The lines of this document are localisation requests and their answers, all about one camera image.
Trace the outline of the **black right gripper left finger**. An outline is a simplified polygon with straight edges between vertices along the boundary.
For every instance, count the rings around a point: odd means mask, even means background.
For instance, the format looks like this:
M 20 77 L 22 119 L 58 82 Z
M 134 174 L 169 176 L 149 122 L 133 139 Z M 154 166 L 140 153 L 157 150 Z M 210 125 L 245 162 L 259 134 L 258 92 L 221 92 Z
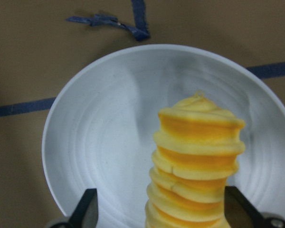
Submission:
M 47 228 L 96 228 L 98 223 L 97 189 L 86 189 L 70 217 L 50 222 Z

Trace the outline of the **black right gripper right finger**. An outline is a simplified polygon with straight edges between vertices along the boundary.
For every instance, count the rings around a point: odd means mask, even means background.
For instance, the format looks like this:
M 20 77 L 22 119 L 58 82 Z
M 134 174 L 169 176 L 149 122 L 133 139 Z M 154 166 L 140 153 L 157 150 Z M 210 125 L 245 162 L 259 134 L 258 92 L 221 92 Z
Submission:
M 264 217 L 235 186 L 225 187 L 225 215 L 232 228 L 285 228 L 283 218 Z

